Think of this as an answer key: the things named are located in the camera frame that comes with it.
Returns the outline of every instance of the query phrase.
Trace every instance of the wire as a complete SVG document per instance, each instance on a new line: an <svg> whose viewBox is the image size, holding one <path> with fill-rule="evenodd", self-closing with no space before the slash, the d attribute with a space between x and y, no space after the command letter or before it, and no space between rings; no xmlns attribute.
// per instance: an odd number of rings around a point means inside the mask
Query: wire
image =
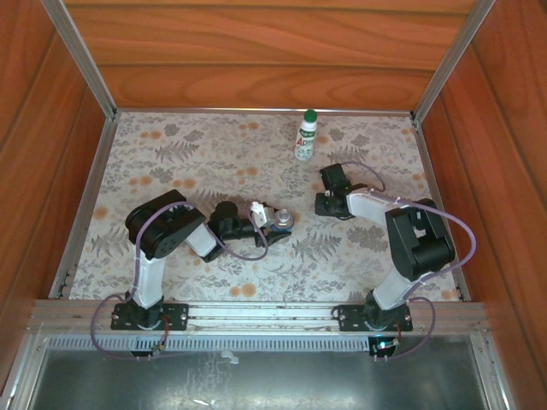
<svg viewBox="0 0 547 410"><path fill-rule="evenodd" d="M382 184L381 189L378 188L377 186L374 186L374 185L371 185L371 186L374 187L376 190L378 190L380 192L385 191L385 181L384 181L384 179L382 178L382 176L374 168L370 167L369 165L363 164L362 162L359 162L359 161L346 161L346 162L340 163L340 165L357 165L359 167L363 167L363 168L367 169L368 171L373 173L374 176L378 179L378 181Z"/></svg>
<svg viewBox="0 0 547 410"><path fill-rule="evenodd" d="M413 297L413 298L409 299L409 302L417 302L417 301L424 301L431 308L432 318L431 318L431 325L429 326L429 330L427 331L424 338L421 339L421 341L418 344L416 344L413 348L411 348L411 349L409 349L406 352L403 352L401 354L397 354L396 356L390 357L390 359L388 361L392 361L392 360L396 360L396 359L402 359L405 356L409 356L413 353L416 353L419 349L421 349L426 344L426 342L429 340L429 338L433 334L433 329L435 329L435 323L437 322L437 313L435 312L435 305L433 305L433 302L431 302L429 299L427 299L424 296L417 296L417 297Z"/></svg>
<svg viewBox="0 0 547 410"><path fill-rule="evenodd" d="M403 334L401 332L401 326L399 326L398 322L395 322L395 326L397 327L397 340L401 342L401 339L403 338Z"/></svg>
<svg viewBox="0 0 547 410"><path fill-rule="evenodd" d="M469 240L471 241L471 248L469 249L468 254L465 255L465 257L463 259L461 259L460 261L458 261L454 265L450 265L450 266L447 266L444 269L441 269L440 271L432 272L432 273L429 273L428 275L423 276L422 278L420 278L419 281L417 281L415 284L413 284L410 287L409 290L407 290L407 292L403 295L403 299L407 299L410 295L412 295L412 293L414 293L414 291L416 289L418 289L420 286L422 286L428 280L436 278L437 276L444 275L445 273L453 271L454 269L457 269L458 267L462 267L463 265L468 263L468 261L473 257L473 255L475 253L475 250L477 250L477 238L475 237L473 231L471 230L471 228L469 227L468 224L466 224L465 222L463 222L462 220L460 220L456 216L454 216L452 214L448 214L445 211L441 211L440 209L436 209L436 208L433 208L433 207L428 207L427 205L423 205L421 203L407 201L406 199L402 199L402 198L392 198L391 196L388 196L388 195L379 194L379 193L375 192L374 190L370 190L369 193L370 193L371 196L374 196L374 197L376 197L376 198L378 198L382 201L385 201L385 202L392 202L396 205L400 204L400 205L406 205L406 206L409 206L409 207L415 207L415 208L423 209L424 211L431 212L432 214L437 214L439 216L445 217L447 220L452 220L453 222L456 222L459 226L461 226L465 230L465 232L468 233Z"/></svg>
<svg viewBox="0 0 547 410"><path fill-rule="evenodd" d="M141 226L140 230L138 231L137 233L137 238L135 239L135 274L134 274L134 279L133 279L133 285L132 285L132 288L129 292L129 296L127 298L124 297L124 294L122 293L114 293L112 295L109 295L107 296L106 298L104 298L97 306L97 309L95 309L95 312L93 313L93 316L91 317L91 324L90 324L90 336L91 336L91 343L93 344L93 347L99 351L100 353L104 354L105 356L108 356L112 359L117 359L117 360L138 360L138 357L127 357L127 356L120 356L118 354L114 354L114 353L111 353L109 352L108 350L102 348L100 346L100 344L98 343L97 341L97 335L95 333L95 328L96 328L96 323L97 323L97 319L98 319L98 315L99 315L99 312L101 312L101 310L104 308L104 306L106 305L106 302L109 301L110 299L118 299L120 302L122 303L128 303L129 301L131 301L133 299L133 297L135 296L135 292L137 292L137 288L138 288L138 280L139 280L139 277L140 277L140 243L141 243L141 240L143 238L143 235L144 235L144 231L146 231L146 229L152 224L152 222L158 218L161 214L163 214L164 212L168 211L169 209L173 208L173 207L179 207L179 206L183 206L183 207L186 207L186 208L195 208L195 206L191 203L191 202L188 202L188 201L177 201L177 202L173 202L173 203L170 203L168 205L166 205L165 207L162 207L160 209L158 209L154 214L152 214L152 216L150 216L146 222L143 223L143 225ZM242 259L244 261L259 261L261 259L264 259L266 257L266 255L268 254L268 240L266 239L266 237L264 236L264 232L262 232L262 229L260 229L258 227L258 225L256 224L254 218L252 217L252 213L250 211L250 208L249 208L249 211L247 212L247 216L249 217L249 221L250 223L253 225L253 227L255 228L255 231L258 233L258 235L260 236L262 242L264 243L264 253L260 256L257 256L256 258L249 258L249 257L246 257L246 256L242 256L242 255L238 255L234 252L232 252L216 235L213 231L211 231L211 229L207 226L207 224L204 224L205 225L205 228L207 228L207 230L209 231L209 233L211 235L213 235L213 237L215 238L215 241L230 255L236 257L236 258L239 258L239 259ZM173 357L174 355L176 354L169 354L168 357ZM158 359L160 357L166 357L166 355L155 355L155 356L148 356L149 360L151 359Z"/></svg>

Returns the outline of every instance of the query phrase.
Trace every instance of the wood paneling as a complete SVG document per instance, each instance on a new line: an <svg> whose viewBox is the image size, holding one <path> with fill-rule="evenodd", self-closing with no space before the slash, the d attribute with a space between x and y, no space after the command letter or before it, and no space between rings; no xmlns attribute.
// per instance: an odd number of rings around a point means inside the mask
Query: wood paneling
<svg viewBox="0 0 547 410"><path fill-rule="evenodd" d="M473 44L508 127L518 135L515 144L547 201L547 11L540 1L501 2Z"/></svg>
<svg viewBox="0 0 547 410"><path fill-rule="evenodd" d="M4 0L0 12L0 149L53 38L40 2Z"/></svg>
<svg viewBox="0 0 547 410"><path fill-rule="evenodd" d="M9 215L0 219L0 249L9 249L10 256L0 260L0 301L14 280L78 113L85 81L74 70L56 36L0 153L0 197L3 214Z"/></svg>
<svg viewBox="0 0 547 410"><path fill-rule="evenodd" d="M0 329L10 330L0 332L5 358L13 358L19 348L36 299L47 297L42 289L49 291L51 287L85 187L103 127L103 112L89 90L75 118L38 224L3 304ZM0 362L0 379L10 364L7 360Z"/></svg>
<svg viewBox="0 0 547 410"><path fill-rule="evenodd" d="M423 130L445 207L465 220L477 237L477 253L464 267L466 282L473 299L485 303L515 400L519 408L542 408L546 399L544 381L534 354L529 349L521 319L508 293L509 288L503 280L503 275L507 273L502 271L491 234L475 200L475 189L470 182L473 176L463 163L456 145L457 136L441 98L433 104ZM461 228L451 228L456 247L462 255L469 249L468 235Z"/></svg>
<svg viewBox="0 0 547 410"><path fill-rule="evenodd" d="M119 107L413 110L472 3L73 0L68 8Z"/></svg>
<svg viewBox="0 0 547 410"><path fill-rule="evenodd" d="M40 2L0 13L0 384L56 273L104 116Z"/></svg>
<svg viewBox="0 0 547 410"><path fill-rule="evenodd" d="M498 0L423 125L444 205L477 233L464 273L520 408L547 400L545 41L539 2Z"/></svg>
<svg viewBox="0 0 547 410"><path fill-rule="evenodd" d="M66 0L67 5L253 6L466 14L474 0Z"/></svg>
<svg viewBox="0 0 547 410"><path fill-rule="evenodd" d="M239 8L76 8L101 64L306 64L435 71L464 16Z"/></svg>
<svg viewBox="0 0 547 410"><path fill-rule="evenodd" d="M330 67L103 67L121 107L317 107L411 110L424 72Z"/></svg>

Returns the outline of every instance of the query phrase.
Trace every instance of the aluminum frame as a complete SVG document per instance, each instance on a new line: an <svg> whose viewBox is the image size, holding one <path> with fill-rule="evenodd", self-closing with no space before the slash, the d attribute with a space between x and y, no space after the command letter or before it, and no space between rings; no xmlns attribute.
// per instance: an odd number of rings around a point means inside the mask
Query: aluminum frame
<svg viewBox="0 0 547 410"><path fill-rule="evenodd" d="M374 109L314 108L321 115L411 117L409 111ZM182 114L302 114L306 108L119 108L124 113L182 113Z"/></svg>
<svg viewBox="0 0 547 410"><path fill-rule="evenodd" d="M110 149L114 142L118 119L119 115L116 115L112 120L107 118L104 121L97 151L93 158L87 181L85 182L84 192L79 201L78 211L74 217L74 223L70 230L61 262L57 268L53 285L51 285L49 298L64 296L63 293L66 293L65 286L72 283L72 281L67 281L67 277L71 277L71 280L74 279L75 268L78 266L78 261L84 248L85 234L89 229L95 202L97 201L99 189L103 181L104 170L109 160Z"/></svg>
<svg viewBox="0 0 547 410"><path fill-rule="evenodd" d="M11 401L9 408L26 408L32 400L36 388L40 368L48 347L55 337L80 338L89 331L90 317L99 301L37 301L28 327L26 343L21 345L18 360L12 372L19 374L19 383L10 387L8 394ZM348 339L355 336L377 336L379 333L341 334L337 322L330 319L331 308L335 303L252 303L252 302L190 302L191 328L185 332L174 332L175 337L192 337L211 335L222 337L226 335L245 337L253 336L316 336L322 340L333 336ZM474 302L435 302L438 312L438 327L433 333L436 336L469 336L471 349L482 383L485 404L490 409L513 409L515 404L507 385L503 383L504 374L499 366L497 351L492 344L490 328L486 321L484 307ZM98 321L102 330L101 338L118 337L120 335L143 335L143 332L127 331L112 332L109 330L109 304ZM410 303L416 331L410 336L419 336L426 332L431 322L429 306L424 303ZM255 326L249 328L249 321ZM161 332L145 332L147 337L156 336Z"/></svg>
<svg viewBox="0 0 547 410"><path fill-rule="evenodd" d="M41 2L104 114L107 118L113 119L117 109L114 98L110 95L109 88L64 2L62 0L41 0Z"/></svg>
<svg viewBox="0 0 547 410"><path fill-rule="evenodd" d="M32 334L86 334L91 317L100 301L37 301L27 329ZM394 336L396 332L341 332L332 317L332 308L347 302L187 302L190 306L186 331L174 335L293 335L313 336ZM434 302L437 324L433 335L469 335L490 331L484 306L477 302ZM97 319L97 334L138 334L134 331L111 331L110 315L115 302L107 302ZM411 302L414 330L410 335L424 335L431 324L428 304ZM161 335L161 331L147 334Z"/></svg>
<svg viewBox="0 0 547 410"><path fill-rule="evenodd" d="M437 99L444 84L456 68L466 48L473 39L480 25L485 20L496 0L476 0L471 13L463 23L462 28L450 46L443 60L437 67L429 85L422 94L415 110L415 120L421 124L426 118L429 109Z"/></svg>

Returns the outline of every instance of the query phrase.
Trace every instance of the patterned fabric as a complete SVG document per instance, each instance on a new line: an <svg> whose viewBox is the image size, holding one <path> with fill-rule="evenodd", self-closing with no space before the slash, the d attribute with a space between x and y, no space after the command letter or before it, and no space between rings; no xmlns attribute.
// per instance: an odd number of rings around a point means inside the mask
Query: patterned fabric
<svg viewBox="0 0 547 410"><path fill-rule="evenodd" d="M223 200L287 208L296 219L288 243L246 262L223 255L209 264L178 247L167 260L165 297L183 301L361 301L388 273L385 230L365 219L341 221L314 214L323 190L319 169L364 161L385 178L387 193L421 199L427 183L410 120L402 117L320 116L315 153L293 153L301 115L124 113L103 177L71 293L104 298L129 289L133 254L124 220L131 210L176 188L206 215ZM353 183L374 176L347 167ZM251 240L229 246L259 255ZM456 300L451 275L416 295Z"/></svg>

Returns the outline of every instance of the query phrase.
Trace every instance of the leaf pattern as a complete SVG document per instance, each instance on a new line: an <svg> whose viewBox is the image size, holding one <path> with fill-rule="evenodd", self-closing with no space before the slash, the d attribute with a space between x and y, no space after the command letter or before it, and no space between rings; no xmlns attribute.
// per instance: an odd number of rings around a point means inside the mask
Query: leaf pattern
<svg viewBox="0 0 547 410"><path fill-rule="evenodd" d="M327 157L331 160L332 164L344 161L366 162L368 152L368 149L346 145L345 147L336 148L332 153L328 154Z"/></svg>
<svg viewBox="0 0 547 410"><path fill-rule="evenodd" d="M166 137L172 137L173 135L177 135L177 132L179 132L180 128L177 127L176 124L167 124L163 128L163 132L165 133Z"/></svg>
<svg viewBox="0 0 547 410"><path fill-rule="evenodd" d="M174 162L173 158L184 161L187 160L194 152L196 152L198 146L194 143L184 143L177 141L176 143L169 143L168 145L161 146L156 149L156 159L168 160Z"/></svg>
<svg viewBox="0 0 547 410"><path fill-rule="evenodd" d="M363 228L356 226L348 230L348 239L352 243L359 243L359 246L370 249L374 252L383 252L387 249L387 241L384 240L385 231L378 226Z"/></svg>
<svg viewBox="0 0 547 410"><path fill-rule="evenodd" d="M111 227L106 235L97 235L91 240L91 252L97 252L97 257L104 252L108 256L113 256L112 252L123 255L124 250L129 250L129 241L125 226Z"/></svg>
<svg viewBox="0 0 547 410"><path fill-rule="evenodd" d="M166 260L166 300L356 302L391 269L384 229L355 218L314 214L319 169L337 161L365 161L385 178L387 193L421 199L429 195L412 124L403 117L320 115L314 156L294 156L302 116L293 114L122 113L97 203L106 217L93 217L79 259L71 298L99 299L125 292L134 256L124 225L131 210L176 189L207 217L221 201L239 213L251 201L287 208L297 217L288 243L272 246L265 260L222 255L204 263L186 244ZM358 167L353 183L376 183ZM260 255L250 239L230 241L231 250ZM445 300L455 294L451 275L418 294Z"/></svg>
<svg viewBox="0 0 547 410"><path fill-rule="evenodd" d="M315 257L320 257L328 261L328 256L332 256L336 252L336 248L340 245L342 238L334 237L317 232L313 236L308 235L304 240L297 241L292 245L295 251L295 256L299 256L304 261L304 257L310 258L317 262Z"/></svg>

